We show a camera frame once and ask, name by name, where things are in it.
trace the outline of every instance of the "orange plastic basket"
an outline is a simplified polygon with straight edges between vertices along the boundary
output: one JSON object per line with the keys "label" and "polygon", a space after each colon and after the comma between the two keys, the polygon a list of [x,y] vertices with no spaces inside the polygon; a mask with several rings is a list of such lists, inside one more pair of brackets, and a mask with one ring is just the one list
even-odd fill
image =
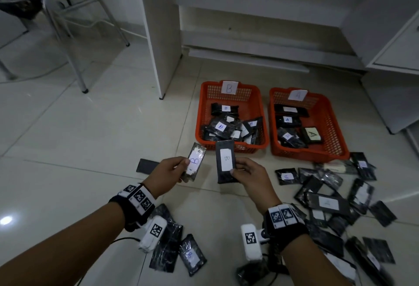
{"label": "orange plastic basket", "polygon": [[[308,92],[303,101],[288,99],[295,87],[281,89],[272,88],[269,92],[269,124],[271,136],[271,151],[273,155],[284,156],[311,162],[330,162],[334,159],[349,159],[349,150],[339,128],[338,121],[333,113],[332,106],[327,97],[321,94]],[[285,104],[306,108],[310,117],[300,117],[303,127],[316,126],[323,138],[322,144],[311,144],[308,148],[283,147],[278,141],[276,133],[274,104]]]}
{"label": "orange plastic basket", "polygon": [[259,116],[263,117],[263,129],[260,134],[260,145],[249,145],[242,141],[234,143],[234,152],[253,154],[258,149],[264,149],[269,144],[268,129],[266,127],[265,114],[259,88],[254,85],[238,83],[237,93],[222,94],[220,82],[204,82],[201,85],[199,96],[198,118],[196,120],[195,138],[205,148],[215,150],[215,141],[202,139],[202,125],[207,125],[212,119],[211,104],[222,103],[223,105],[239,105],[238,114],[241,120],[249,120]]}

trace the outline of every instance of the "person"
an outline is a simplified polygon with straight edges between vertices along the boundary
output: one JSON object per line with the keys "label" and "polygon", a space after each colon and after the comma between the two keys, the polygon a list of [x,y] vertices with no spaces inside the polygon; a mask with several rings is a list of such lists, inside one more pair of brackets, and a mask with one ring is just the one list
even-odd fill
{"label": "person", "polygon": [[[180,181],[189,160],[168,158],[160,162],[142,184],[157,199]],[[261,214],[281,204],[264,167],[249,158],[236,158],[231,170]],[[84,219],[41,241],[0,267],[3,286],[74,285],[107,249],[125,226],[124,212],[109,202]],[[350,286],[307,234],[282,251],[296,286]]]}

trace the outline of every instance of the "person's right arm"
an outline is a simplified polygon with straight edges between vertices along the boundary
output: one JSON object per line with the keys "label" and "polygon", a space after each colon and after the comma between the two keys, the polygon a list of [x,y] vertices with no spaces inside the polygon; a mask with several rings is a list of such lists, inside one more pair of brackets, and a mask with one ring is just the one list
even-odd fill
{"label": "person's right arm", "polygon": [[[231,170],[231,174],[244,186],[262,215],[282,203],[263,166],[239,157],[236,164],[237,169]],[[307,234],[288,244],[282,256],[295,286],[351,286]]]}

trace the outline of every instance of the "qr code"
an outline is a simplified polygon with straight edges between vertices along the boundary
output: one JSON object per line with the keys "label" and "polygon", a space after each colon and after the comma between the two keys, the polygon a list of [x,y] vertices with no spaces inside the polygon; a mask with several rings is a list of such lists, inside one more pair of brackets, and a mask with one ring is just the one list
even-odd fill
{"label": "qr code", "polygon": [[160,233],[161,233],[161,230],[162,230],[163,228],[161,227],[161,226],[159,226],[159,225],[157,225],[157,224],[154,224],[153,225],[153,228],[151,229],[151,231],[150,231],[150,233],[152,234],[152,235],[154,235],[155,237],[159,237],[159,235],[160,235]]}
{"label": "qr code", "polygon": [[246,236],[246,244],[254,244],[256,243],[256,236],[253,232],[245,233]]}
{"label": "qr code", "polygon": [[139,205],[143,207],[144,211],[147,211],[147,209],[151,207],[152,203],[148,198],[145,198]]}
{"label": "qr code", "polygon": [[282,221],[281,213],[279,211],[275,211],[271,213],[272,222],[277,223]]}
{"label": "qr code", "polygon": [[134,194],[134,198],[138,202],[141,202],[141,200],[145,198],[145,194],[141,190],[139,190],[136,194]]}
{"label": "qr code", "polygon": [[291,209],[282,209],[282,214],[284,215],[285,219],[290,219],[294,217],[292,215]]}
{"label": "qr code", "polygon": [[126,191],[126,192],[132,192],[135,188],[136,188],[136,186],[134,186],[134,185],[129,185],[129,186],[128,186],[128,187],[126,187],[123,191]]}

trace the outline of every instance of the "person's left hand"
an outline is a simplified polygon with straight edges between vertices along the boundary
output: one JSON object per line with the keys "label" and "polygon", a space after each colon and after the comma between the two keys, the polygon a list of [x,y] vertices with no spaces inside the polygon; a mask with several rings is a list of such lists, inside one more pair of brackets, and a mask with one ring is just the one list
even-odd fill
{"label": "person's left hand", "polygon": [[181,182],[181,175],[188,165],[189,159],[181,156],[163,159],[143,181],[143,185],[157,199],[173,188],[177,182]]}

